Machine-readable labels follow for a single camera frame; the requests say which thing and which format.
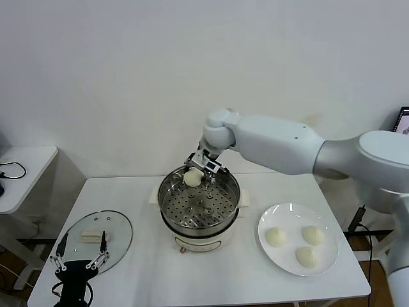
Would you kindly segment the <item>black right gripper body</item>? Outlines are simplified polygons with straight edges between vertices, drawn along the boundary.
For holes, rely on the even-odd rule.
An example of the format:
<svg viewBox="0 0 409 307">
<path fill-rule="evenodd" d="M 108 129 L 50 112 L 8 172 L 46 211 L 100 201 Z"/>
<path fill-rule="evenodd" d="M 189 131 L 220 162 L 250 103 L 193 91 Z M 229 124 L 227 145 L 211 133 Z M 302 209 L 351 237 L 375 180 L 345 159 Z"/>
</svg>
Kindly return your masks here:
<svg viewBox="0 0 409 307">
<path fill-rule="evenodd" d="M 221 164 L 215 160 L 211 160 L 205 150 L 195 152 L 196 168 L 220 168 Z"/>
</svg>

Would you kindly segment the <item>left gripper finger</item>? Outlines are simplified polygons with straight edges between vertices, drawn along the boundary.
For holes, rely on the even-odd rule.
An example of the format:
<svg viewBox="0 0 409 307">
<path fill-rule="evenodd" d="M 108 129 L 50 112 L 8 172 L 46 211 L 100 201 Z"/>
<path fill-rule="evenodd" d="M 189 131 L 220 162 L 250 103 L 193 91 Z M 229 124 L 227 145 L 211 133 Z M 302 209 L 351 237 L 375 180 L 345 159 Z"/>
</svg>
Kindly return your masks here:
<svg viewBox="0 0 409 307">
<path fill-rule="evenodd" d="M 66 271 L 66 265 L 64 264 L 63 256 L 65 253 L 67 240 L 68 240 L 68 232 L 64 234 L 63 238 L 58 243 L 56 252 L 54 253 L 54 255 L 49 256 L 50 261 L 56 267 L 55 272 Z"/>
<path fill-rule="evenodd" d="M 102 239 L 100 243 L 100 251 L 95 259 L 86 265 L 87 270 L 100 270 L 109 259 L 109 252 L 107 251 L 107 241 L 105 231 L 102 232 Z"/>
</svg>

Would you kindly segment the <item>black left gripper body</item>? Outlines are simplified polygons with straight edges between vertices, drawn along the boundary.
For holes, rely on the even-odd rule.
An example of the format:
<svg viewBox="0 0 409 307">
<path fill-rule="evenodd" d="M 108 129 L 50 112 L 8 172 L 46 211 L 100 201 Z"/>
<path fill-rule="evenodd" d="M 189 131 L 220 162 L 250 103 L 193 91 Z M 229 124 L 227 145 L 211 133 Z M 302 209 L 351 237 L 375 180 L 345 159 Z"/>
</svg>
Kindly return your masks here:
<svg viewBox="0 0 409 307">
<path fill-rule="evenodd" d="M 91 260 L 74 260 L 64 263 L 55 271 L 59 280 L 54 285 L 54 295 L 59 301 L 54 306 L 91 306 L 94 293 L 89 280 L 98 275 Z"/>
</svg>

